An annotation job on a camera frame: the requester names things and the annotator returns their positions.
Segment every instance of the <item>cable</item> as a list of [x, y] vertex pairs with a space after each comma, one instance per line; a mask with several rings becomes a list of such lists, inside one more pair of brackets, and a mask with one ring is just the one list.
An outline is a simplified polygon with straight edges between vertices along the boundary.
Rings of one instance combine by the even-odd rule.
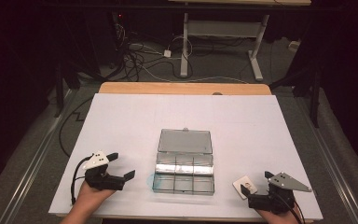
[[[132, 43], [132, 44], [130, 44], [130, 46], [131, 46], [131, 45], [142, 46], [140, 49], [130, 49], [130, 50], [135, 51], [135, 52], [141, 52], [141, 53], [147, 53], [147, 54], [157, 54], [157, 55], [161, 55], [161, 56], [164, 55], [163, 53], [160, 53], [160, 52], [158, 52], [157, 50], [155, 50], [155, 49], [153, 49], [153, 48], [151, 48], [151, 47], [148, 47], [148, 46], [146, 46], [146, 45], [144, 45], [144, 44], [135, 44], [135, 43]], [[141, 51], [141, 49], [143, 49], [143, 48], [152, 49], [153, 51]], [[159, 58], [159, 59], [152, 60], [152, 61], [150, 61], [149, 63], [151, 63], [151, 62], [153, 62], [153, 61], [160, 60], [160, 59], [179, 60], [179, 59], [181, 59], [181, 58], [161, 57], [161, 58]]]
[[121, 38], [121, 34], [123, 34], [121, 43], [120, 43], [120, 45], [118, 46], [118, 47], [120, 48], [121, 46], [123, 46], [123, 44], [124, 44], [124, 42], [125, 42], [124, 40], [127, 38], [127, 37], [126, 37], [126, 30], [125, 30], [124, 27], [123, 27], [122, 25], [120, 25], [120, 24], [116, 24], [116, 26], [118, 26], [118, 27], [121, 28], [121, 29], [120, 29], [120, 33], [118, 34], [118, 39], [120, 39], [120, 38]]
[[301, 218], [303, 219], [303, 224], [305, 224], [304, 215], [302, 214], [301, 208], [300, 208], [300, 206], [298, 205], [298, 203], [296, 202], [296, 200], [295, 200], [295, 204], [297, 205], [298, 211], [300, 211]]
[[60, 131], [59, 131], [59, 133], [58, 133], [58, 140], [59, 140], [60, 148], [61, 148], [63, 154], [65, 154], [68, 158], [70, 157], [70, 155], [69, 155], [68, 152], [66, 152], [65, 148], [63, 147], [63, 143], [62, 143], [62, 129], [63, 129], [63, 126], [65, 126], [66, 121], [68, 121], [68, 119], [69, 119], [72, 115], [74, 115], [74, 114], [77, 114], [76, 121], [83, 121], [83, 120], [80, 120], [80, 119], [79, 119], [80, 113], [79, 113], [79, 112], [76, 112], [76, 111], [78, 110], [78, 108], [80, 108], [80, 107], [81, 107], [82, 105], [84, 105], [86, 102], [92, 100], [92, 98], [93, 98], [93, 96], [91, 96], [89, 99], [87, 99], [86, 101], [84, 101], [83, 103], [81, 103], [76, 109], [74, 109], [74, 110], [68, 115], [68, 117], [66, 117], [66, 119], [65, 119], [65, 120], [63, 121], [63, 123], [62, 123], [62, 126], [61, 126], [61, 128], [60, 128]]
[[72, 196], [72, 205], [75, 204], [76, 202], [76, 197], [75, 197], [75, 182], [78, 178], [76, 178], [77, 176], [77, 170], [79, 169], [80, 165], [84, 162], [84, 161], [88, 161], [92, 156], [94, 155], [94, 153], [92, 153], [91, 156], [84, 158], [83, 160], [80, 161], [80, 163], [77, 165], [77, 167], [75, 168], [75, 172], [74, 172], [74, 177], [72, 178], [72, 184], [71, 184], [71, 196]]
[[186, 40], [187, 43], [190, 45], [190, 53], [188, 53], [187, 57], [190, 56], [191, 53], [193, 52], [193, 45], [191, 44], [190, 40], [188, 40], [187, 38], [184, 38], [183, 36], [179, 35], [179, 36], [177, 36], [176, 38], [174, 38], [174, 39], [171, 41], [171, 44], [173, 43], [173, 41], [175, 41], [175, 40], [177, 40], [177, 39], [179, 39], [179, 38], [182, 38], [182, 39]]
[[[196, 45], [193, 44], [193, 55], [198, 56], [198, 57], [204, 57], [204, 56], [208, 56], [210, 54], [212, 54], [214, 52], [215, 49], [224, 49], [227, 47], [237, 47], [239, 45], [241, 45], [243, 43], [243, 41], [246, 39], [244, 37], [236, 37], [234, 39], [234, 42], [232, 43], [224, 43], [224, 41], [231, 41], [232, 39], [222, 39], [222, 40], [218, 40], [218, 39], [211, 39], [210, 36], [208, 36], [207, 38], [201, 38], [199, 36], [195, 36], [195, 35], [189, 35], [188, 37], [194, 38], [195, 40], [202, 40], [202, 41], [209, 41], [211, 46], [207, 46], [207, 45]], [[195, 48], [211, 48], [209, 50], [209, 52], [204, 53], [204, 54], [196, 54], [195, 53]]]
[[274, 47], [274, 42], [271, 44], [271, 48], [269, 49], [269, 75], [271, 76], [271, 83], [274, 82], [274, 79], [272, 77], [272, 48]]
[[290, 210], [290, 212], [293, 214], [293, 216], [296, 218], [298, 224], [303, 224], [301, 223], [300, 218], [298, 217], [297, 213], [295, 212], [295, 210], [293, 210], [293, 208], [281, 197], [281, 195], [275, 193], [275, 192], [271, 192], [274, 196], [276, 196], [277, 198], [279, 198], [281, 200], [281, 202], [284, 203], [284, 205]]
[[235, 80], [241, 83], [245, 83], [245, 84], [249, 84], [248, 82], [233, 78], [233, 77], [205, 77], [205, 78], [199, 78], [199, 79], [193, 79], [193, 80], [186, 80], [186, 81], [172, 81], [172, 80], [168, 80], [165, 78], [161, 78], [161, 77], [156, 77], [155, 75], [153, 75], [149, 70], [147, 70], [147, 68], [143, 67], [142, 68], [153, 78], [161, 80], [161, 81], [165, 81], [165, 82], [171, 82], [171, 83], [187, 83], [187, 82], [198, 82], [198, 81], [202, 81], [202, 80], [208, 80], [208, 79], [216, 79], [216, 78], [222, 78], [222, 79], [230, 79], [230, 80]]
[[137, 82], [137, 81], [139, 81], [139, 73], [140, 73], [140, 71], [138, 70], [139, 69], [138, 64], [142, 64], [143, 60], [145, 58], [143, 56], [141, 56], [142, 60], [139, 60], [135, 56], [131, 54], [130, 50], [129, 50], [129, 52], [127, 52], [127, 54], [126, 54], [127, 58], [125, 58], [124, 61], [127, 60], [127, 62], [132, 62], [132, 66], [127, 66], [127, 63], [125, 63], [126, 65], [124, 67], [124, 72], [125, 72], [126, 76], [124, 76], [123, 78], [126, 78], [128, 81], [133, 81], [133, 80], [131, 80], [131, 78], [136, 77], [135, 82]]
[[75, 180], [82, 179], [82, 178], [86, 178], [86, 177], [85, 176], [80, 176], [80, 177], [77, 177]]

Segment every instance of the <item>robotic hand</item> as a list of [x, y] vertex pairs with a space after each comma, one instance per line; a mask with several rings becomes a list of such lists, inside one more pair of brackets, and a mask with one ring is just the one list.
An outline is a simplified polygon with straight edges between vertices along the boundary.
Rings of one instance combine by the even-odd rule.
[[98, 151], [92, 156], [83, 159], [78, 166], [76, 167], [74, 177], [72, 180], [71, 194], [72, 194], [72, 204], [76, 202], [75, 198], [75, 181], [76, 174], [79, 166], [84, 162], [87, 163], [83, 166], [83, 169], [86, 170], [85, 179], [90, 187], [95, 189], [113, 189], [113, 190], [123, 190], [124, 184], [135, 177], [135, 171], [126, 173], [124, 176], [115, 176], [110, 175], [106, 172], [108, 167], [107, 163], [114, 161], [118, 158], [118, 153], [112, 153], [108, 156], [102, 151]]
[[295, 207], [295, 195], [293, 189], [312, 192], [312, 189], [299, 181], [281, 172], [277, 175], [266, 171], [268, 180], [268, 195], [251, 194], [244, 185], [241, 185], [241, 193], [248, 198], [250, 208], [272, 212], [275, 215], [286, 213]]

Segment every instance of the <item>wooden table edge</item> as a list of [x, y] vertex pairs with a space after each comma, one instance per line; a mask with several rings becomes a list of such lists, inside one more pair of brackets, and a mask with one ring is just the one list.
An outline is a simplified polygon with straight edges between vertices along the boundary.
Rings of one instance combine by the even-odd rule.
[[271, 95], [271, 90], [266, 84], [104, 82], [99, 93]]

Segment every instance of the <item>small white card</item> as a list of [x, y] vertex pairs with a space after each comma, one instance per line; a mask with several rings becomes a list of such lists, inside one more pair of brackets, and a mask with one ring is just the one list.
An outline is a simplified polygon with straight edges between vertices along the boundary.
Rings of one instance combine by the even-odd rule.
[[255, 185], [252, 183], [251, 179], [249, 179], [249, 177], [247, 175], [241, 177], [239, 180], [232, 183], [232, 185], [234, 186], [234, 188], [237, 190], [237, 192], [240, 194], [240, 196], [244, 200], [247, 198], [241, 192], [241, 185], [244, 185], [251, 192], [251, 194], [254, 194], [257, 192], [257, 188], [255, 187]]

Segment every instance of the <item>clear plastic box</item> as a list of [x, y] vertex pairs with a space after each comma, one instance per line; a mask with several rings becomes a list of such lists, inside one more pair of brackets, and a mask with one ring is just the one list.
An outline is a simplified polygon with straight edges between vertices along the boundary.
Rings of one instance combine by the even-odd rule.
[[161, 131], [153, 191], [214, 194], [213, 151], [208, 131]]

